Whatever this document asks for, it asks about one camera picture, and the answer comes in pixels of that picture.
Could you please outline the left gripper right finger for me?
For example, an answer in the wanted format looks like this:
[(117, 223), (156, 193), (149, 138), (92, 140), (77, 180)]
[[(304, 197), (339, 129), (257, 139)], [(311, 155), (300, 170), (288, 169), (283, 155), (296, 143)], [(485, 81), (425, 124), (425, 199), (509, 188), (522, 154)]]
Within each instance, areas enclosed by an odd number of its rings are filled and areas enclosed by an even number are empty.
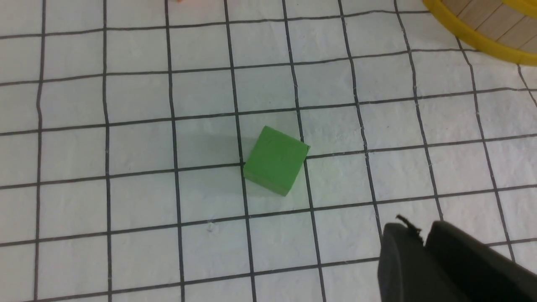
[(537, 300), (536, 274), (448, 222), (432, 224), (425, 248), (472, 302)]

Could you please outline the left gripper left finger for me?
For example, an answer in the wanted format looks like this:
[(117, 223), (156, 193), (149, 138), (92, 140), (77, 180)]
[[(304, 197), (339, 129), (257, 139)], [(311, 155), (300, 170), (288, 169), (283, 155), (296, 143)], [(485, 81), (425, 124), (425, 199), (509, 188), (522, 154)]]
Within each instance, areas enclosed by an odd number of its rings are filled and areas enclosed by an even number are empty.
[(384, 225), (378, 260), (382, 302), (468, 302), (425, 249), (421, 229), (397, 215), (401, 222)]

